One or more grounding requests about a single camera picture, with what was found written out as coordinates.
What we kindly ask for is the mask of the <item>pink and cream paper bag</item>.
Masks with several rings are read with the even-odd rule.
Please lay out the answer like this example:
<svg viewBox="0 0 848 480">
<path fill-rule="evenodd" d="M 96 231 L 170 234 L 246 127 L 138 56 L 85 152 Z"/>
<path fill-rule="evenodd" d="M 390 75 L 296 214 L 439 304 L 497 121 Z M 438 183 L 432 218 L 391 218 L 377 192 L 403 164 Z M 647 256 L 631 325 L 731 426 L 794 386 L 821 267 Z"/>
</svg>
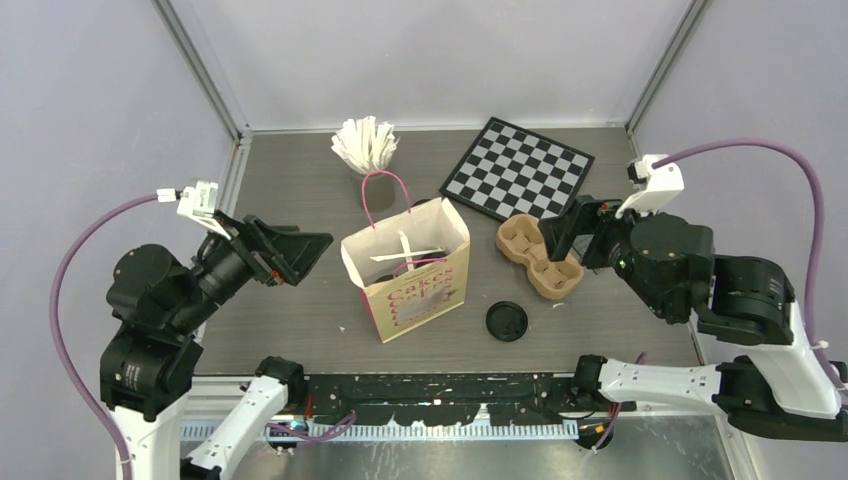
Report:
<svg viewBox="0 0 848 480">
<path fill-rule="evenodd" d="M 469 229 L 455 206 L 445 197 L 415 205 L 399 177 L 387 170 L 365 175 L 388 174 L 397 181 L 406 201 L 405 209 L 375 221 L 363 208 L 368 226 L 341 241 L 340 255 L 349 280 L 359 290 L 365 311 L 381 342 L 388 343 L 465 303 L 470 271 Z M 442 253 L 414 257 L 415 269 L 401 267 L 405 259 L 383 262 L 369 257 L 401 253 L 398 232 L 403 231 L 412 251 L 442 248 Z M 373 284 L 393 274 L 388 282 Z"/>
</svg>

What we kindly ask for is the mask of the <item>white straw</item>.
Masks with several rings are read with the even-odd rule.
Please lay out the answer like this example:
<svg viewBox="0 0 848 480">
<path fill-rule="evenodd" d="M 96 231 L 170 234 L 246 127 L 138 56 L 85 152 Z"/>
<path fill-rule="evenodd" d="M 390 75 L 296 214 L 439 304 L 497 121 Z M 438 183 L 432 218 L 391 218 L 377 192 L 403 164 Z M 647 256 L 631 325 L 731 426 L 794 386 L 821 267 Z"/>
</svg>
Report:
<svg viewBox="0 0 848 480">
<path fill-rule="evenodd" d="M 405 262 L 402 265 L 400 265 L 396 269 L 396 271 L 399 272 L 401 267 L 405 267 L 407 272 L 413 271 L 415 269 L 415 264 L 414 264 L 415 254 L 413 253 L 413 251 L 411 249 L 409 239 L 403 231 L 399 231 L 398 235 L 399 235 L 400 243 L 401 243 L 401 246 L 402 246 L 402 251 L 403 251 L 403 254 L 404 254 Z"/>
<path fill-rule="evenodd" d="M 372 261 L 375 261 L 375 262 L 383 262 L 383 261 L 396 260 L 396 259 L 402 259 L 402 258 L 406 258 L 407 260 L 411 260 L 416 256 L 424 256 L 424 255 L 428 255 L 428 254 L 432 254 L 432 253 L 442 253 L 442 252 L 444 252 L 444 249 L 437 248 L 437 249 L 427 249 L 427 250 L 419 250 L 419 251 L 411 251 L 411 252 L 401 252 L 401 253 L 395 253 L 395 254 L 376 255 L 376 256 L 371 256 L 369 258 Z"/>
</svg>

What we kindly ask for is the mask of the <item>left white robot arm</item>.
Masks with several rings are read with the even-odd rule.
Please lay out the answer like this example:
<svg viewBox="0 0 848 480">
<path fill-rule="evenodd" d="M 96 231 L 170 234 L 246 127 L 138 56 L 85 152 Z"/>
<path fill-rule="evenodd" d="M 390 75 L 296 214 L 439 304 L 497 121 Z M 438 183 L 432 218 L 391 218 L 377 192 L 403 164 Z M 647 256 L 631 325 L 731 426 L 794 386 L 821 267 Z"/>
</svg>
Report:
<svg viewBox="0 0 848 480">
<path fill-rule="evenodd" d="M 307 398 L 301 364 L 265 358 L 219 427 L 187 455 L 181 427 L 203 349 L 198 329 L 250 281 L 295 286 L 332 244 L 328 233 L 215 213 L 190 265 L 145 244 L 117 263 L 106 299 L 119 329 L 100 360 L 100 395 L 136 479 L 228 479 L 277 413 Z"/>
</svg>

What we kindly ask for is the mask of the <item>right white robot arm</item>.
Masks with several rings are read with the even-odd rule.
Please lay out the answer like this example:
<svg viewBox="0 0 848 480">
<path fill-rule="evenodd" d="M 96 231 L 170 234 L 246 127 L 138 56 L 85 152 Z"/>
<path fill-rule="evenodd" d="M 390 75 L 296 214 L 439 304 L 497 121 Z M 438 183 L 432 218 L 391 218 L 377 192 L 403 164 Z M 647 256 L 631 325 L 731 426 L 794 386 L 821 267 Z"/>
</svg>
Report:
<svg viewBox="0 0 848 480">
<path fill-rule="evenodd" d="M 616 213 L 616 202 L 581 195 L 539 223 L 547 255 L 574 253 L 586 268 L 610 269 L 658 318 L 693 322 L 699 333 L 738 347 L 730 362 L 700 367 L 579 358 L 574 403 L 656 402 L 723 413 L 735 428 L 778 440 L 843 442 L 847 410 L 837 384 L 846 365 L 817 360 L 794 289 L 776 263 L 719 255 L 712 230 L 667 213 Z"/>
</svg>

